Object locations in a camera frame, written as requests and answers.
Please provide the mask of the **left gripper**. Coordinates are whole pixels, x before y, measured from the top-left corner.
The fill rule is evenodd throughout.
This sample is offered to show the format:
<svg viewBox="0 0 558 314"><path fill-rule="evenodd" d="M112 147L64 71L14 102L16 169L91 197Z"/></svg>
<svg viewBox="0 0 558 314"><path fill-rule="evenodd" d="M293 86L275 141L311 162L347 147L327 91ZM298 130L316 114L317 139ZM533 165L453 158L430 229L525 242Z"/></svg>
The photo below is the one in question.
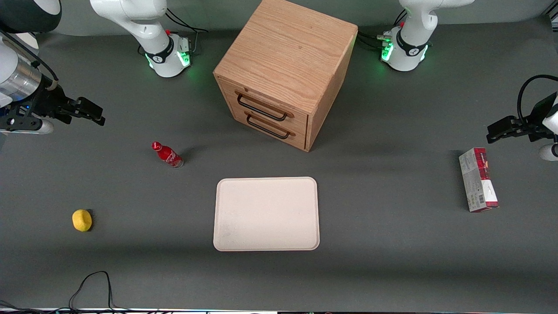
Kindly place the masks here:
<svg viewBox="0 0 558 314"><path fill-rule="evenodd" d="M553 93L542 101L536 103L530 115L525 120L527 122L527 135L530 142L542 139L551 139L548 143L539 148L539 157L546 161L558 160L558 100L557 94ZM510 137L522 137L523 123L515 116L506 116L500 120L501 124L492 124L487 127L487 143L492 144L499 140Z"/></svg>

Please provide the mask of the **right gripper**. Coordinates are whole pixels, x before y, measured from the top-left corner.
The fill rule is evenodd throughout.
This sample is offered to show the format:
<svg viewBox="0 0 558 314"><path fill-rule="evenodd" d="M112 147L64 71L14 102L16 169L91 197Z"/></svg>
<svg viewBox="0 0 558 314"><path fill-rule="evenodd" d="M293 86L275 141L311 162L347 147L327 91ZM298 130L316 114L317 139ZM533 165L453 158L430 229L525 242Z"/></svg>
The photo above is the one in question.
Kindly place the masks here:
<svg viewBox="0 0 558 314"><path fill-rule="evenodd" d="M37 116L39 125L33 126L25 133L50 134L54 125L46 118L57 119L62 123L71 124L72 118L87 119L99 126L105 125L103 109L85 97L78 97L75 101L66 97L62 87L53 91L39 87L34 93L25 98L25 106L31 116Z"/></svg>

